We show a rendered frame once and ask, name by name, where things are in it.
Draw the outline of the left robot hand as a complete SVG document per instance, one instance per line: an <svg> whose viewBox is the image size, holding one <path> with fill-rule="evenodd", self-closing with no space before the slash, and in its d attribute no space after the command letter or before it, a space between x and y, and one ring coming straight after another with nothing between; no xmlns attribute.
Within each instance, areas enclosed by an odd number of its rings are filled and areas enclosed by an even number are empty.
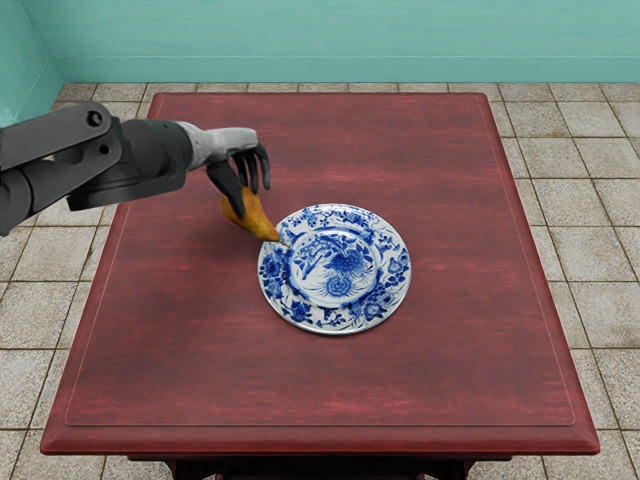
<svg viewBox="0 0 640 480"><path fill-rule="evenodd" d="M186 171L205 167L208 178L229 201L236 216L243 219L246 209L242 188L248 187L257 194L260 176L263 187L271 188L270 159L256 131L244 127L201 130L188 122L178 125L191 142Z"/></svg>

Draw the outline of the blue and white patterned plate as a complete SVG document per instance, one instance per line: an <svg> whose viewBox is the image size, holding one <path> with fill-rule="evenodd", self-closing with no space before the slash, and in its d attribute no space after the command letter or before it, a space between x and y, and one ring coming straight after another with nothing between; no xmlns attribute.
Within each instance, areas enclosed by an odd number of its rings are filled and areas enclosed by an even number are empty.
<svg viewBox="0 0 640 480"><path fill-rule="evenodd" d="M259 286L276 313L323 335L377 326L404 300L411 260L401 235L379 215L318 204L281 220L280 242L262 246Z"/></svg>

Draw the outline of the yellow pear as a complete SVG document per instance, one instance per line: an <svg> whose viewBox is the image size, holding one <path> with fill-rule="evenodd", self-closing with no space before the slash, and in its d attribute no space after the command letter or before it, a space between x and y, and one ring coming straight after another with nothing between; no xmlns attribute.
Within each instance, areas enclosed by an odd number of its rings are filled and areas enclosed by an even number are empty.
<svg viewBox="0 0 640 480"><path fill-rule="evenodd" d="M227 197L222 196L220 205L223 216L231 223L248 231L262 241L278 242L288 247L288 244L280 238L274 225L264 213L258 195L254 194L249 187L243 186L242 200L245 207L245 215L243 218L240 218L234 212Z"/></svg>

